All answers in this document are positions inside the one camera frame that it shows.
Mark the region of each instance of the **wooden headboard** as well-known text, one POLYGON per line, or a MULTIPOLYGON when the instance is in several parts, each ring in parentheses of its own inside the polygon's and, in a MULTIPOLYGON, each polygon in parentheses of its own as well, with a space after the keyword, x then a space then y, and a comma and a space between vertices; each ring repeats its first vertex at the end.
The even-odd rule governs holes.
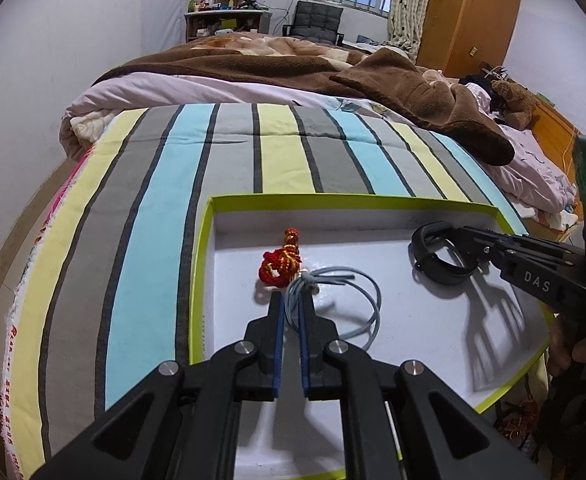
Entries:
MULTIPOLYGON (((537 122, 531 128, 533 136, 538 141, 542 151, 553 162, 572 184, 576 183, 576 168, 573 161, 573 146, 580 131, 566 120, 555 108, 541 102, 534 112, 537 122)), ((579 201, 574 212, 580 221, 584 220, 582 203, 579 201)))

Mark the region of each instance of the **triangular cutout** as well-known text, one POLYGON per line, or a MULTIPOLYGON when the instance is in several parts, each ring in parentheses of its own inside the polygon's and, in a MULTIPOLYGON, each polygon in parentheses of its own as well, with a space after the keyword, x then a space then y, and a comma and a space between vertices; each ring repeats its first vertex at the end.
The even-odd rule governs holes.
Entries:
POLYGON ((118 460, 130 457, 154 398, 152 393, 139 397, 97 434, 94 446, 118 460))
POLYGON ((441 393, 429 393, 429 402, 454 458, 462 460, 489 446, 487 437, 456 410, 441 393))

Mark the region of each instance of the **brown blanket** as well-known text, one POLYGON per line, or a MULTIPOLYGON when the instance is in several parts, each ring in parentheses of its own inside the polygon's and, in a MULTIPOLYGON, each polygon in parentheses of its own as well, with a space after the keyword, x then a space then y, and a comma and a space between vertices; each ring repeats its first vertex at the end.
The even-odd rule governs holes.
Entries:
POLYGON ((451 137, 492 166, 508 164, 515 154, 497 124, 480 113, 465 86, 430 84, 413 63, 386 48, 366 56, 309 41, 242 32, 134 59, 97 82, 132 72, 199 75, 370 99, 421 128, 451 137))

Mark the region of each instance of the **curtain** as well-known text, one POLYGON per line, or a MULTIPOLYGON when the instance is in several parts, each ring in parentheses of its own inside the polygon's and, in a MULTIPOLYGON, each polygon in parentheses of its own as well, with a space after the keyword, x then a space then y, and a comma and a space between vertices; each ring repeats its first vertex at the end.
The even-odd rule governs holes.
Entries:
POLYGON ((429 0, 391 0, 388 13, 390 44, 404 50, 415 62, 422 38, 422 26, 429 0))

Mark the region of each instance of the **human hand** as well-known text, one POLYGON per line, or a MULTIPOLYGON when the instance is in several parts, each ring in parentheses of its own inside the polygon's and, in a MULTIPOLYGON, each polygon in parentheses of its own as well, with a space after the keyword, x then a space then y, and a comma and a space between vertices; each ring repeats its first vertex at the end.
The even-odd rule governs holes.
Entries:
POLYGON ((586 363, 586 337, 575 343, 568 334, 562 315, 557 316, 548 329, 550 343, 548 346, 547 371, 558 376, 567 370, 573 361, 586 363))

